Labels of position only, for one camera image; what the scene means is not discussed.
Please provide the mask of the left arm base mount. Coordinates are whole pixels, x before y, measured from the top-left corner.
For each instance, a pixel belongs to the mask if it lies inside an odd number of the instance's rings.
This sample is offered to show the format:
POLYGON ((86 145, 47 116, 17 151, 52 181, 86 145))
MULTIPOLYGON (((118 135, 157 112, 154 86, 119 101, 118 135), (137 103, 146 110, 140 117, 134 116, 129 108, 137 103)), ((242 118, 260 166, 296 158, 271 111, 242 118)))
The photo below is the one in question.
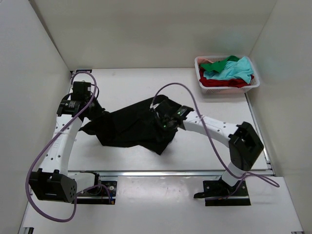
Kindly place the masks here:
POLYGON ((115 205, 117 181, 104 179, 97 172, 74 172, 69 177, 77 183, 77 204, 115 205))

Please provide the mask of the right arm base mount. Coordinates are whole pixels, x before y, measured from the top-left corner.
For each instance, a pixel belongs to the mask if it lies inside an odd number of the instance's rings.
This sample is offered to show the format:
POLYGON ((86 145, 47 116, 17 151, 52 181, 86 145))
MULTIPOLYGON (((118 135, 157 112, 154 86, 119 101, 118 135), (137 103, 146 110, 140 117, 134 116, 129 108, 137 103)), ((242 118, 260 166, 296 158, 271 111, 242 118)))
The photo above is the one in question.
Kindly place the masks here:
POLYGON ((204 180, 203 191, 194 194, 194 199, 204 199, 206 207, 251 206, 246 181, 239 180, 228 185, 221 177, 204 180))

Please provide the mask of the black t shirt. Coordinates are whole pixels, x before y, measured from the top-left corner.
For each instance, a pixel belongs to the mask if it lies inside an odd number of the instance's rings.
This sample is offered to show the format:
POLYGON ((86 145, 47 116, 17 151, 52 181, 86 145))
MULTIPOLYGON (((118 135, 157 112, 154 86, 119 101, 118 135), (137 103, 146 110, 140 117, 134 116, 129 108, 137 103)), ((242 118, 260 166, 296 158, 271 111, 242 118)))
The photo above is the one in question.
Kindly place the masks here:
POLYGON ((103 114, 79 130, 96 136, 101 145, 129 148, 142 146, 161 155, 172 142, 177 130, 163 131, 150 110, 152 98, 114 112, 103 114))

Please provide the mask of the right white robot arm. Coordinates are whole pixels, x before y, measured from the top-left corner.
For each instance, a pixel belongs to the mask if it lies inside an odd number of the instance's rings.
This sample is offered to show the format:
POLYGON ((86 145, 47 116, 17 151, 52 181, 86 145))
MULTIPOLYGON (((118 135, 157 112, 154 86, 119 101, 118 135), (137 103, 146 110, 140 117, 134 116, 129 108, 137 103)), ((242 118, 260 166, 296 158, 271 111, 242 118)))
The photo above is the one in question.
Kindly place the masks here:
POLYGON ((152 105, 151 110, 156 116, 157 124, 164 131, 181 128, 210 136, 229 148, 231 162, 216 182, 216 187, 223 193, 231 193, 237 188, 241 177, 251 170, 264 149, 258 134, 248 122, 222 122, 200 115, 188 106, 175 108, 165 100, 152 105))

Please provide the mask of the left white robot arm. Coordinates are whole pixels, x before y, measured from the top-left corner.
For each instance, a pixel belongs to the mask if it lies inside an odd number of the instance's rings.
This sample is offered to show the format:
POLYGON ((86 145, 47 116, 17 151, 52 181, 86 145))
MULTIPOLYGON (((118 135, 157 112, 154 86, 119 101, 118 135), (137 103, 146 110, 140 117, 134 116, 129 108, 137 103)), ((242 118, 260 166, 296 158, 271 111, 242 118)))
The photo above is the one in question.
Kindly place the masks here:
POLYGON ((104 109, 92 97, 92 84, 75 81, 72 92, 60 102, 54 136, 56 140, 44 152, 39 168, 30 174, 29 185, 39 200, 72 203, 77 193, 98 182, 92 172, 68 174, 68 164, 76 135, 85 118, 93 120, 104 109))

